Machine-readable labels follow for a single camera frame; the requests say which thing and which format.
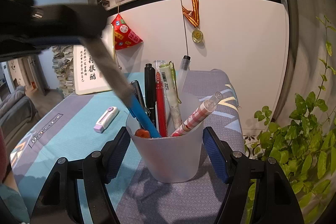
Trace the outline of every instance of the medal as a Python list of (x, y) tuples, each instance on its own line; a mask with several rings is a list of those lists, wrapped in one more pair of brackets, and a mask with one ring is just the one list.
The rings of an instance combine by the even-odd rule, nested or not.
[(192, 0), (192, 3), (193, 3), (193, 10), (189, 11), (182, 6), (182, 13), (187, 18), (187, 20), (195, 27), (195, 30), (192, 33), (193, 41), (195, 43), (200, 43), (203, 41), (203, 33), (198, 27), (198, 25), (200, 24), (199, 1)]
[(200, 43), (203, 40), (203, 33), (201, 32), (199, 28), (195, 28), (191, 36), (195, 43)]

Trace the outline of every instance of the blue pen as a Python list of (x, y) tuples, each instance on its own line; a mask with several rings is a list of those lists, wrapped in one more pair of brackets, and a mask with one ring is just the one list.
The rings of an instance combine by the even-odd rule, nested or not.
[(142, 127), (145, 130), (149, 131), (149, 134), (151, 135), (151, 138), (161, 138), (161, 135), (156, 130), (155, 126), (152, 124), (151, 120), (143, 110), (143, 107), (141, 107), (139, 101), (135, 97), (134, 94), (131, 96), (131, 107), (128, 108), (130, 114), (137, 118)]

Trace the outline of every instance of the blue tablecloth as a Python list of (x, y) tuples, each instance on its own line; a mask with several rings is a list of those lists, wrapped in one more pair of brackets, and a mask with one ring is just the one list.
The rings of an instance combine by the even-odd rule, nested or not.
[[(132, 73), (128, 79), (138, 80), (144, 91), (143, 73)], [(244, 152), (237, 100), (227, 75), (220, 70), (189, 71), (183, 91), (196, 95), (200, 101), (221, 91), (225, 99), (205, 120), (205, 126), (212, 126), (233, 150)], [(111, 106), (118, 107), (120, 113), (102, 134), (96, 133), (96, 121)], [(127, 108), (112, 91), (72, 94), (26, 134), (11, 153), (11, 165), (29, 214), (56, 160), (78, 160), (101, 150), (125, 126), (127, 115)], [(213, 223), (226, 187), (217, 178), (204, 148), (192, 180), (165, 184), (151, 176), (132, 142), (117, 177), (106, 186), (122, 224)], [(82, 180), (78, 181), (78, 188), (84, 221), (92, 223)]]

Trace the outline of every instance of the cabinet door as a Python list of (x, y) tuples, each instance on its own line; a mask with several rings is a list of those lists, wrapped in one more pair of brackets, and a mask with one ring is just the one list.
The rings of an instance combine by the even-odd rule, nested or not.
[(123, 72), (144, 71), (154, 60), (173, 61), (179, 67), (187, 54), (181, 0), (163, 0), (120, 13), (126, 24), (143, 40), (117, 51)]
[[(182, 3), (192, 10), (191, 0)], [(284, 6), (267, 0), (199, 0), (199, 17), (204, 34), (199, 44), (185, 19), (190, 69), (223, 70), (237, 93), (243, 133), (264, 129), (253, 116), (265, 105), (273, 110), (282, 87), (289, 35)]]

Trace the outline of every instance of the pink patterned pen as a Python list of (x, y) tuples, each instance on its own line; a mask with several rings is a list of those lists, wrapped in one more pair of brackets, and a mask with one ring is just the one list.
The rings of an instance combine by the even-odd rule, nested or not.
[(220, 92), (215, 92), (210, 99), (205, 100), (193, 114), (181, 126), (170, 135), (171, 137), (178, 137), (187, 134), (197, 125), (199, 125), (206, 117), (216, 110), (217, 104), (223, 100), (223, 95)]

